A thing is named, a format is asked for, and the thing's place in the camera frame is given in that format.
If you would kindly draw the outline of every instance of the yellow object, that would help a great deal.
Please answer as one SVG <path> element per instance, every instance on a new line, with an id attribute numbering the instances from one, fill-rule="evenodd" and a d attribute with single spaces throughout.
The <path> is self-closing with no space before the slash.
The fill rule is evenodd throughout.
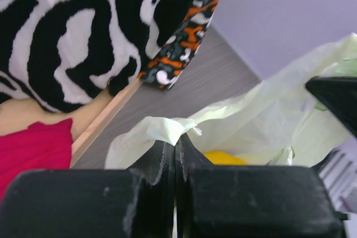
<path id="1" fill-rule="evenodd" d="M 211 161 L 214 164 L 217 165 L 229 165 L 229 166 L 246 166 L 247 163 L 245 163 L 243 160 L 230 156 L 227 153 L 224 152 L 218 152 L 218 151 L 211 151 L 204 153 L 204 156 Z"/>

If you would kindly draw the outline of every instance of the gray floor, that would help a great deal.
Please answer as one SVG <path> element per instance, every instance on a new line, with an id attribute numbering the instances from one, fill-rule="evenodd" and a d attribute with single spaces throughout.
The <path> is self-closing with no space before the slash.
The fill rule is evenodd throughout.
<path id="1" fill-rule="evenodd" d="M 212 28 L 170 91 L 148 85 L 134 96 L 88 148 L 75 168 L 103 168 L 111 141 L 146 116 L 188 117 L 205 106 L 251 89 L 259 80 Z"/>

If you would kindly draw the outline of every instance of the camouflage pattern fabric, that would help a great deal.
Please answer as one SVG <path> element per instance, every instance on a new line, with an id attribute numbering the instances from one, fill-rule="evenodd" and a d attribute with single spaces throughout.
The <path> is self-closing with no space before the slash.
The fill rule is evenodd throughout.
<path id="1" fill-rule="evenodd" d="M 193 0 L 181 26 L 139 77 L 161 89 L 170 89 L 197 54 L 218 0 Z"/>

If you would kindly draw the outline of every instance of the wooden edge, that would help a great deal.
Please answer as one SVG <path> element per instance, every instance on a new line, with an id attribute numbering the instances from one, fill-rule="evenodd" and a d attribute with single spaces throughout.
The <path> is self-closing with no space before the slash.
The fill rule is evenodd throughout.
<path id="1" fill-rule="evenodd" d="M 141 86 L 140 79 L 135 79 L 125 89 L 119 92 L 113 100 L 103 109 L 103 111 L 90 123 L 86 130 L 72 144 L 71 167 L 78 161 L 83 153 L 89 148 L 97 136 L 104 130 L 109 122 L 134 95 Z"/>

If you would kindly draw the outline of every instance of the orange and black patterned cloth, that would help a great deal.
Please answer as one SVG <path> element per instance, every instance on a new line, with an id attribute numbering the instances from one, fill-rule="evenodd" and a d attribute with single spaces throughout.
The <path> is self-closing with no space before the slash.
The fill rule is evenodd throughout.
<path id="1" fill-rule="evenodd" d="M 182 24 L 139 77 L 161 89 L 170 89 L 196 55 L 218 0 L 192 0 Z"/>
<path id="2" fill-rule="evenodd" d="M 218 0 L 0 0 L 0 104 L 71 112 L 138 76 L 169 89 Z"/>

